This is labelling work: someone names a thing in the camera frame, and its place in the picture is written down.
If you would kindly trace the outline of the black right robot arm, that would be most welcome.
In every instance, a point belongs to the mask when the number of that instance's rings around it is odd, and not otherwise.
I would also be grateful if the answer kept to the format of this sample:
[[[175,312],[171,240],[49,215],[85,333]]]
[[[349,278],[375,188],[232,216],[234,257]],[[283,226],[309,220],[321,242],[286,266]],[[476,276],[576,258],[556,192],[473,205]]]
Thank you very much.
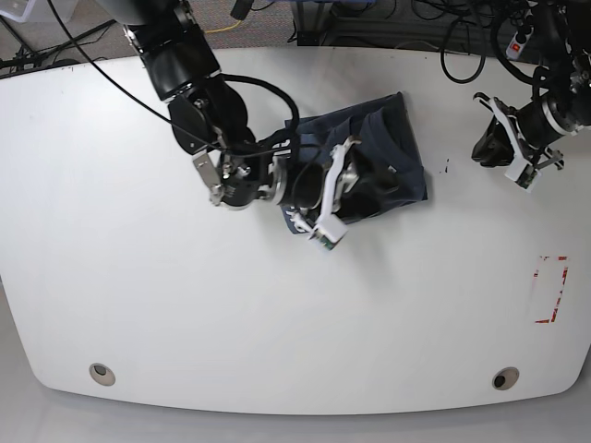
[[[243,209],[255,200],[319,213],[328,172],[299,157],[304,148],[299,110],[283,90],[258,78],[224,74],[205,33],[186,1],[103,1],[102,8],[123,25],[169,111],[179,146],[191,155],[221,157],[205,183],[211,201]],[[262,88],[291,111],[287,127],[256,140],[247,107],[231,83]]]

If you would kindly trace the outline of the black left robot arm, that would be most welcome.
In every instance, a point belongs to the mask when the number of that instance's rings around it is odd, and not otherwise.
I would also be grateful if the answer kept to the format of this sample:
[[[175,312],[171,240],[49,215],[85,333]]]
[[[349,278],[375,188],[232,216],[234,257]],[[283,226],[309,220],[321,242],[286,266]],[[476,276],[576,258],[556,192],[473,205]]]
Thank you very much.
[[[530,76],[512,64],[499,44],[505,21],[521,13],[513,41],[533,40],[542,64]],[[560,138],[590,127],[590,3],[520,1],[500,6],[490,26],[490,45],[501,65],[532,88],[531,102],[512,118],[525,151],[538,159]]]

